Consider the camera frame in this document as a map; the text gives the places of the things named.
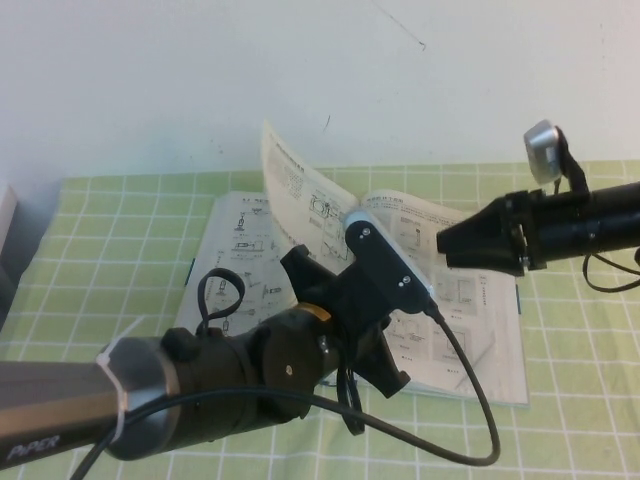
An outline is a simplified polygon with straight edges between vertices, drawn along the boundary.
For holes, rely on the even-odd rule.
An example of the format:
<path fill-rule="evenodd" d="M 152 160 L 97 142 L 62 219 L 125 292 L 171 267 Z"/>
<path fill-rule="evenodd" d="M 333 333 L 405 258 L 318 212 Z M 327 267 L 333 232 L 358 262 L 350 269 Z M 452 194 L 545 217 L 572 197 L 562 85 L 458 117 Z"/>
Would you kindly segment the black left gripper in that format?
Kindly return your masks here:
<path fill-rule="evenodd" d="M 376 388 L 385 398 L 410 380 L 398 369 L 383 329 L 390 323 L 391 303 L 370 279 L 357 258 L 335 274 L 313 260 L 304 245 L 280 260 L 298 302 L 330 315 L 329 335 L 343 348 L 346 368 Z"/>

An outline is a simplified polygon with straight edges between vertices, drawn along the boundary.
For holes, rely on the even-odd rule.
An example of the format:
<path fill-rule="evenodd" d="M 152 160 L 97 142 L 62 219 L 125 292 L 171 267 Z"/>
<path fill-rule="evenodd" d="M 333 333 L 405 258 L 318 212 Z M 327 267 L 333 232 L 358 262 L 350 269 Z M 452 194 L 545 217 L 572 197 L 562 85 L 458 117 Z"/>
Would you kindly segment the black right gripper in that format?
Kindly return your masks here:
<path fill-rule="evenodd" d="M 516 277 L 544 267 L 534 208 L 542 190 L 507 194 L 437 236 L 438 252 L 451 268 L 489 270 Z M 511 248 L 507 250 L 507 238 Z"/>

